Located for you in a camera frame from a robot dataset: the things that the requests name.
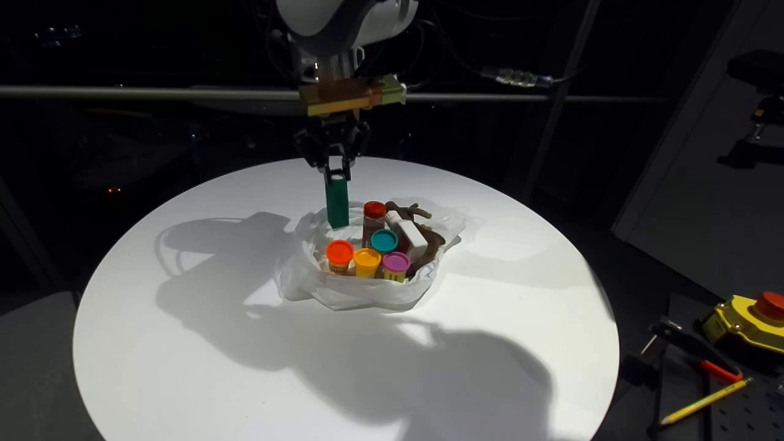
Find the white round table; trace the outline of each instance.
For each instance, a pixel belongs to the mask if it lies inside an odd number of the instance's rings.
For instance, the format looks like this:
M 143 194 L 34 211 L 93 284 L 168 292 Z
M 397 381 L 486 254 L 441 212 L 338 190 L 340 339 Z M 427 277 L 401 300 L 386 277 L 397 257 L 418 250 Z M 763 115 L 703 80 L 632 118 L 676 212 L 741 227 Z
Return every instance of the white round table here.
M 76 315 L 73 363 L 109 441 L 590 439 L 617 379 L 617 325 L 584 254 L 467 177 L 360 157 L 350 199 L 469 215 L 410 311 L 285 300 L 276 265 L 323 207 L 306 162 L 206 181 L 133 224 Z

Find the green object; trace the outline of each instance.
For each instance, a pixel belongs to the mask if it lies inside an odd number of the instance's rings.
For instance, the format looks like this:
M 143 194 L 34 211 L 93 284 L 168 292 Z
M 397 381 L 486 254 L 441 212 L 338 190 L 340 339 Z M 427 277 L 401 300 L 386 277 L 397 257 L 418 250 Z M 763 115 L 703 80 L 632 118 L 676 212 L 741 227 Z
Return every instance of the green object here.
M 345 179 L 326 181 L 326 219 L 332 227 L 348 224 L 348 181 Z
M 381 254 L 391 254 L 397 250 L 397 234 L 393 230 L 376 230 L 371 234 L 371 246 L 377 250 Z

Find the yellow tool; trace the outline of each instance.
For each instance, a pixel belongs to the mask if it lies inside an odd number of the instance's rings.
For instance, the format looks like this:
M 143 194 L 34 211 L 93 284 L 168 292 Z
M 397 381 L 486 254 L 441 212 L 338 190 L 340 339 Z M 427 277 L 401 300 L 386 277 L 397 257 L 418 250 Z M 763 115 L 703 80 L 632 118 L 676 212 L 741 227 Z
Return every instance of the yellow tool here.
M 734 293 L 729 304 L 714 309 L 703 331 L 710 343 L 735 336 L 747 346 L 784 354 L 784 293 L 764 292 L 757 298 Z
M 309 118 L 371 110 L 377 104 L 404 102 L 408 86 L 397 75 L 386 75 L 377 80 L 344 77 L 329 83 L 303 86 L 300 96 Z
M 682 422 L 682 419 L 687 419 L 687 417 L 691 417 L 691 413 L 697 413 L 697 411 L 701 411 L 701 408 L 707 408 L 707 406 L 710 406 L 710 404 L 717 404 L 717 401 L 721 401 L 721 398 L 741 392 L 741 390 L 747 387 L 750 381 L 753 381 L 753 379 L 745 376 L 745 379 L 734 381 L 734 384 L 729 384 L 729 387 L 723 387 L 723 390 L 717 390 L 714 395 L 708 395 L 708 397 L 703 397 L 703 398 L 699 398 L 699 401 L 691 401 L 691 404 L 687 404 L 683 408 L 676 408 L 676 411 L 668 413 L 668 417 L 663 419 L 663 425 L 671 425 L 671 424 L 676 424 L 676 422 Z

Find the metal rod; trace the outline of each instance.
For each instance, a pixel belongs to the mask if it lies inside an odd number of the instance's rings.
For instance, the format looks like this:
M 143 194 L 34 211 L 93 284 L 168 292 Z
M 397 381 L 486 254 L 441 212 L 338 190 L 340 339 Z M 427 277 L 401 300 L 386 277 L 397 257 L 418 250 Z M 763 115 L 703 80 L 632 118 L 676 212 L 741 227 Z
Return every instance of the metal rod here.
M 587 52 L 587 43 L 589 43 L 599 7 L 601 7 L 601 0 L 589 0 L 589 5 L 584 10 L 584 20 L 582 20 L 579 33 L 576 33 L 573 47 L 571 47 L 568 59 L 567 59 L 567 71 L 563 71 L 567 77 L 571 77 L 576 72 L 576 68 L 582 65 L 582 59 L 584 59 L 584 52 Z M 550 151 L 550 147 L 551 147 L 551 141 L 556 136 L 556 126 L 562 123 L 562 113 L 563 113 L 563 104 L 568 101 L 568 91 L 571 91 L 571 80 L 562 83 L 556 96 L 555 96 L 550 118 L 544 123 L 544 131 L 541 131 L 540 143 L 534 148 L 534 159 L 532 159 L 527 181 L 523 186 L 524 196 L 534 194 L 534 186 L 536 186 L 536 181 L 541 177 L 541 168 L 544 168 L 544 162 L 546 162 L 546 151 Z
M 298 102 L 285 87 L 84 87 L 84 86 L 0 86 L 2 101 L 234 101 Z M 410 93 L 408 102 L 550 102 L 544 93 Z M 568 96 L 568 102 L 664 102 L 658 96 Z

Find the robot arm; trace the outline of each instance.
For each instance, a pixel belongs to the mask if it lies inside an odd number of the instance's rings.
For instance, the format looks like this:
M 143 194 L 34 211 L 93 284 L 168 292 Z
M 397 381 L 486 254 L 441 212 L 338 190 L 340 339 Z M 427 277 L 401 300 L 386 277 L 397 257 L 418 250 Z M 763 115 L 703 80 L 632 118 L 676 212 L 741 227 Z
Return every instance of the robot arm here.
M 348 224 L 350 163 L 369 143 L 360 110 L 403 102 L 397 75 L 354 77 L 364 47 L 397 36 L 414 22 L 420 0 L 278 0 L 289 27 L 303 101 L 312 126 L 298 134 L 306 162 L 323 172 L 326 212 L 333 227 Z
M 404 32 L 420 0 L 278 0 L 289 27 L 294 61 L 304 77 L 350 77 L 364 63 L 364 47 Z

